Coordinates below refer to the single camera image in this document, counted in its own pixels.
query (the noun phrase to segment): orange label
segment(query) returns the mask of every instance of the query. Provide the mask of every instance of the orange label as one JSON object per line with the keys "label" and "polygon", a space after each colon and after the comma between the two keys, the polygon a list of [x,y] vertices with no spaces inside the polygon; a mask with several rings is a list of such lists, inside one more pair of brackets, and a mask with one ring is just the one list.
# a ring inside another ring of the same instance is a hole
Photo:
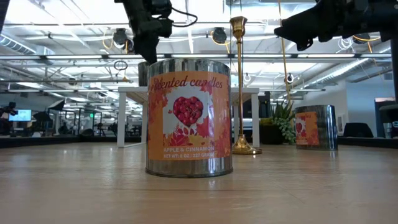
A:
{"label": "orange label", "polygon": [[318,146],[317,112],[296,114],[296,144]]}
{"label": "orange label", "polygon": [[229,81],[211,72],[152,77],[148,94],[148,157],[202,160],[231,154]]}

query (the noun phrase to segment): gold candle holder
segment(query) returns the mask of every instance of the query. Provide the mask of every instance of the gold candle holder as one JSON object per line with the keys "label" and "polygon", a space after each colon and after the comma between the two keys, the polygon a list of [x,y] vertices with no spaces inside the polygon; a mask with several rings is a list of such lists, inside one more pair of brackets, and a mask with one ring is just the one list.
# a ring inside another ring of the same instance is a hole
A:
{"label": "gold candle holder", "polygon": [[236,45],[238,46],[238,76],[239,76],[239,137],[236,139],[235,144],[232,146],[233,154],[260,154],[261,149],[255,149],[249,145],[246,141],[246,137],[243,134],[243,99],[242,99],[242,88],[243,88],[243,73],[242,73],[242,37],[245,33],[244,25],[248,19],[243,16],[232,18],[229,23],[232,25],[232,33],[236,38]]}

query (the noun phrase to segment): desk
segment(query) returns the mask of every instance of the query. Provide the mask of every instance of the desk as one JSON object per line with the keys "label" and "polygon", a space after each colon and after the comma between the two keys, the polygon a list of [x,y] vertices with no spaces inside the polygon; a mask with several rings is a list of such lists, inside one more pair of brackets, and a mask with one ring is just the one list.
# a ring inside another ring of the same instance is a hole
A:
{"label": "desk", "polygon": [[[126,100],[127,97],[142,105],[142,126],[141,126],[141,143],[147,141],[147,122],[148,122],[148,92],[147,87],[119,87],[119,116],[118,116],[118,147],[129,147],[124,143],[124,125],[126,117]],[[251,99],[252,108],[259,107],[259,89],[243,88],[243,102]],[[237,87],[231,88],[231,103],[234,110],[234,138],[238,138],[239,134],[239,90]],[[252,110],[252,130],[253,130],[253,147],[260,147],[260,127],[259,127],[259,110]]]}

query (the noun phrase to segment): computer monitor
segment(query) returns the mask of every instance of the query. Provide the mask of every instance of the computer monitor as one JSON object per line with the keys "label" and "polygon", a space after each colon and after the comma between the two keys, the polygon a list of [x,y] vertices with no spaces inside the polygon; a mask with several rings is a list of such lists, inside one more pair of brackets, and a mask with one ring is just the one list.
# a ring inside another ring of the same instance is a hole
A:
{"label": "computer monitor", "polygon": [[9,115],[9,121],[31,121],[32,120],[32,110],[18,110],[18,114]]}

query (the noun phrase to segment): heart graphic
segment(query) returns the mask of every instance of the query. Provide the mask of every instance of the heart graphic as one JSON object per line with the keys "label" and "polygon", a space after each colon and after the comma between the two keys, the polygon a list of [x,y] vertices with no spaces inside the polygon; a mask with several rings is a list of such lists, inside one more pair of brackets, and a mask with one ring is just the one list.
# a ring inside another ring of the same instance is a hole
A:
{"label": "heart graphic", "polygon": [[297,133],[300,133],[302,129],[303,129],[303,125],[300,124],[300,123],[297,123],[297,124],[296,124]]}
{"label": "heart graphic", "polygon": [[173,105],[173,114],[187,127],[195,124],[202,112],[203,103],[194,96],[189,99],[180,97],[175,100]]}

